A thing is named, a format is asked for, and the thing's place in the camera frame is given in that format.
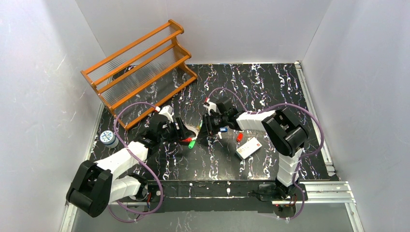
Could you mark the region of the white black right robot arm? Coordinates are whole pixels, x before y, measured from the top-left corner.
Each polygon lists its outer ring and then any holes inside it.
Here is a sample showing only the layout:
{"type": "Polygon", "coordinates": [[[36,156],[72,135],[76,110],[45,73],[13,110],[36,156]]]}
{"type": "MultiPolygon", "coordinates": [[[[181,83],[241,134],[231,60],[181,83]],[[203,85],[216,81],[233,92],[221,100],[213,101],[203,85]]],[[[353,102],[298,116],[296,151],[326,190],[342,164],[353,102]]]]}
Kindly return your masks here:
{"type": "Polygon", "coordinates": [[[203,106],[207,113],[202,116],[199,136],[216,135],[221,128],[236,131],[265,132],[279,153],[279,170],[275,179],[275,192],[289,194],[298,180],[298,163],[304,143],[309,137],[308,130],[290,108],[300,106],[280,103],[259,112],[239,111],[229,98],[217,103],[206,99],[203,106]]]}

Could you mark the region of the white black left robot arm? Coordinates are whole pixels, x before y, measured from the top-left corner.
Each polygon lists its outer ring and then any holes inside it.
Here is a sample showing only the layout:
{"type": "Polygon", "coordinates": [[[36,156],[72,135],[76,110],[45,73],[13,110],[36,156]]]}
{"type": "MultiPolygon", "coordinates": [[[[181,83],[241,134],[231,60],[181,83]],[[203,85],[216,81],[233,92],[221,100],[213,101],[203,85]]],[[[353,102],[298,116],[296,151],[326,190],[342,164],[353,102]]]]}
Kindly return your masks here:
{"type": "Polygon", "coordinates": [[[188,144],[197,135],[182,119],[169,120],[155,115],[150,125],[130,142],[127,147],[111,156],[92,162],[82,162],[66,194],[66,200],[89,216],[99,216],[108,204],[125,197],[139,196],[146,192],[147,181],[133,174],[120,178],[136,164],[144,164],[162,142],[188,144]]]}

